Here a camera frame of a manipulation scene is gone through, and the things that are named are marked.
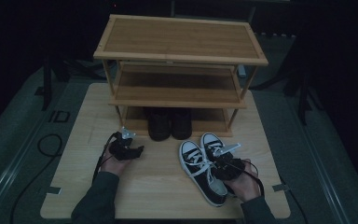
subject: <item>shoe rack shelf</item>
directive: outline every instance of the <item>shoe rack shelf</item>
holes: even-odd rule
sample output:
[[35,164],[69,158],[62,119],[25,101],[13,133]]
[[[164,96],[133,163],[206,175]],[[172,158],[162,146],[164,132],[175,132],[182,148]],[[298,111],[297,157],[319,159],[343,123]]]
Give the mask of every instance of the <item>shoe rack shelf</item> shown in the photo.
[[[120,125],[147,134],[144,106],[188,107],[193,136],[232,136],[257,66],[268,64],[246,22],[118,15],[111,15],[94,58],[103,60]],[[107,60],[117,60],[115,79]],[[255,65],[243,87],[239,64]]]

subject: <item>black cable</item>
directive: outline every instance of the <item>black cable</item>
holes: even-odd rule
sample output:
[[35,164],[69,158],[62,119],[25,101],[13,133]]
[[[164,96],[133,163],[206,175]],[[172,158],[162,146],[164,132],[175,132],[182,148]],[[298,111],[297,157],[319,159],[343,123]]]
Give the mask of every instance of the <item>black cable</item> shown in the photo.
[[[281,182],[282,182],[284,185],[286,185],[286,182],[284,182],[283,178],[282,178],[280,175],[279,175],[279,178],[280,178]],[[295,200],[295,203],[297,204],[297,207],[298,207],[298,209],[300,210],[300,212],[301,212],[301,214],[302,214],[302,216],[303,216],[303,218],[304,218],[304,222],[305,222],[306,224],[308,224],[307,216],[305,215],[304,210],[302,209],[300,203],[298,202],[297,198],[295,197],[295,194],[293,194],[293,192],[292,192],[291,189],[289,189],[289,190],[287,190],[287,191],[289,191],[289,193],[290,193],[290,195],[292,196],[293,200]]]
[[108,159],[103,161],[104,152],[106,151],[107,147],[110,144],[110,141],[112,140],[112,138],[115,135],[116,135],[116,133],[112,133],[112,135],[110,135],[110,137],[107,139],[106,144],[103,146],[103,153],[101,154],[100,158],[98,159],[97,165],[95,166],[95,169],[94,169],[94,175],[92,176],[92,183],[94,183],[94,180],[97,177],[97,174],[100,170],[101,165],[104,164],[107,160],[109,160],[111,158],[111,157],[109,157]]
[[[51,137],[51,136],[55,136],[59,139],[60,141],[60,144],[57,148],[57,151],[53,154],[53,155],[50,155],[48,153],[45,153],[42,148],[41,148],[41,142],[48,138],[48,137]],[[17,204],[19,203],[22,195],[25,193],[25,191],[34,183],[34,181],[51,165],[51,163],[57,158],[57,157],[60,157],[62,154],[60,153],[61,151],[61,148],[62,148],[62,139],[59,135],[55,134],[55,133],[51,133],[51,134],[48,134],[44,137],[42,137],[41,139],[39,139],[39,141],[37,142],[37,149],[39,150],[40,153],[42,153],[43,155],[47,156],[47,157],[50,157],[50,161],[45,165],[45,167],[43,167],[42,170],[39,171],[39,173],[37,173],[37,175],[34,176],[34,178],[27,184],[27,186],[25,186],[25,188],[21,191],[21,193],[17,196],[16,198],[16,201],[14,202],[13,206],[11,207],[11,211],[10,211],[10,224],[13,224],[14,223],[14,212],[16,210],[16,207],[17,207]]]
[[[244,161],[244,162],[247,162],[247,163],[249,163],[250,165],[252,165],[252,166],[255,168],[255,171],[256,171],[256,173],[257,173],[257,175],[258,175],[257,167],[255,167],[254,164],[252,164],[252,163],[249,162],[249,161]],[[265,195],[265,193],[264,193],[264,185],[263,185],[263,183],[261,182],[261,180],[260,180],[258,177],[255,177],[254,175],[250,174],[249,172],[244,171],[244,170],[242,170],[241,168],[239,168],[239,167],[237,167],[237,166],[235,166],[235,165],[233,165],[233,164],[231,164],[231,163],[226,162],[226,164],[229,165],[229,166],[231,166],[231,167],[234,167],[235,169],[240,170],[240,171],[242,171],[244,174],[250,176],[250,177],[257,183],[258,187],[260,188],[260,194],[261,194],[262,196]]]

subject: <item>hand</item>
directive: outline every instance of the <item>hand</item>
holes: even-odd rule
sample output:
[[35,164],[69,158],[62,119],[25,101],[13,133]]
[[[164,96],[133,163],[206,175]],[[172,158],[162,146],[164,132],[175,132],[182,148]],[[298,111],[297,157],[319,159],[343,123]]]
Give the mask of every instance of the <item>hand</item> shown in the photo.
[[106,149],[103,155],[103,164],[101,165],[101,171],[109,172],[117,176],[121,176],[128,164],[132,160],[118,161],[108,149]]
[[[245,171],[257,178],[257,173],[252,171],[252,166],[249,159],[246,159]],[[226,185],[234,190],[235,195],[243,201],[248,202],[261,195],[258,184],[247,174],[242,173],[237,179],[224,181]]]

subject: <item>sleeve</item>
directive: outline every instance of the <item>sleeve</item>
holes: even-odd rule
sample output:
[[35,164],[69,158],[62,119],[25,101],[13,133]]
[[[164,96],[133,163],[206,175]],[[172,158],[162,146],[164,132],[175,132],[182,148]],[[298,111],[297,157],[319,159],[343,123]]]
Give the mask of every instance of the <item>sleeve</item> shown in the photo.
[[246,223],[249,224],[275,224],[275,217],[272,215],[264,196],[252,199],[241,204],[242,212]]
[[100,172],[86,195],[72,212],[72,222],[79,223],[113,223],[115,220],[115,196],[118,176]]

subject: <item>dark background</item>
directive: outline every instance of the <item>dark background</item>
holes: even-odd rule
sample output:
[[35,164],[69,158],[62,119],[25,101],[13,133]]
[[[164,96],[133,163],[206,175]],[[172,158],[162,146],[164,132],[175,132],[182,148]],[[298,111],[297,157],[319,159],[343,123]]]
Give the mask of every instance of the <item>dark background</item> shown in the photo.
[[[255,32],[296,36],[282,71],[311,73],[310,84],[358,173],[358,0],[177,0],[175,13],[246,20],[254,6]],[[110,13],[170,17],[171,1],[0,0],[0,114],[46,56],[56,68],[65,67],[63,57],[92,61]]]

